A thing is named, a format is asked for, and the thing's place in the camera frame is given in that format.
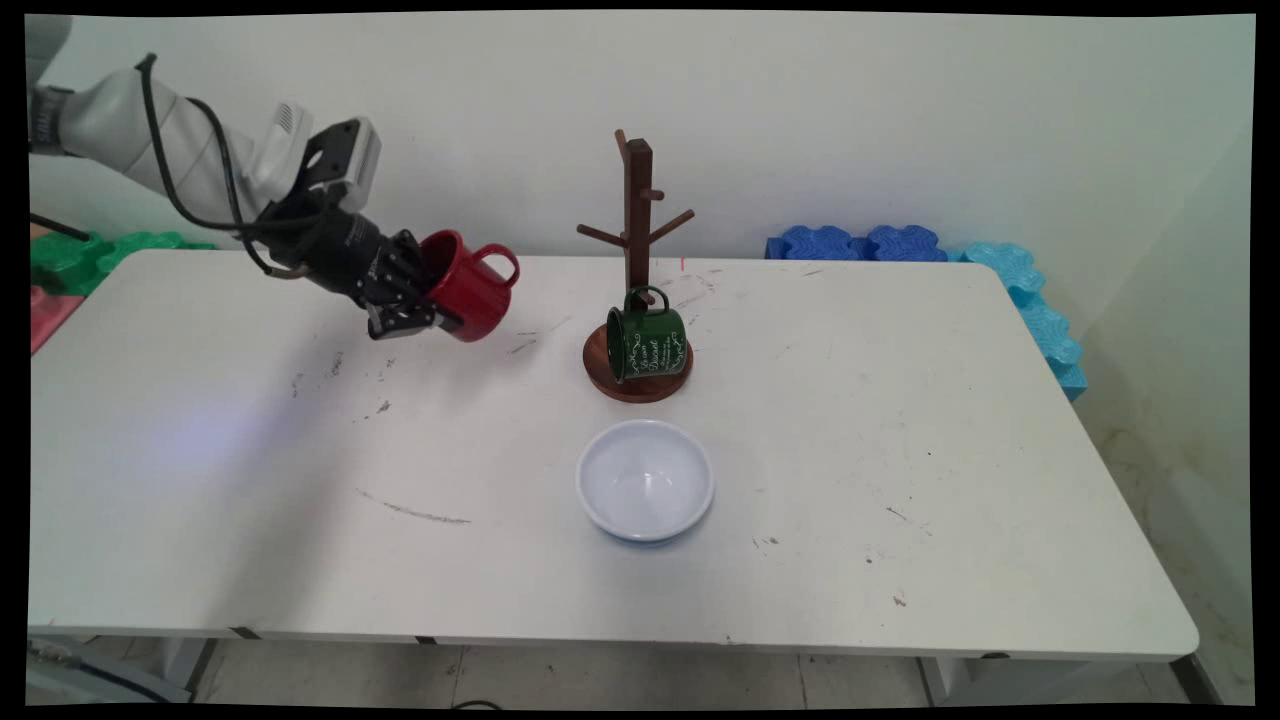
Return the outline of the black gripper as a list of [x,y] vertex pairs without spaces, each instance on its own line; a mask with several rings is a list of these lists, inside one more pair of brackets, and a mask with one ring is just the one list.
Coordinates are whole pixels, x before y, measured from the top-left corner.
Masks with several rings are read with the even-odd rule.
[[384,236],[358,213],[333,209],[301,229],[266,231],[260,243],[276,266],[303,270],[303,278],[353,301],[366,299],[370,340],[410,337],[428,329],[456,334],[461,318],[430,300],[429,277],[419,243],[408,231]]

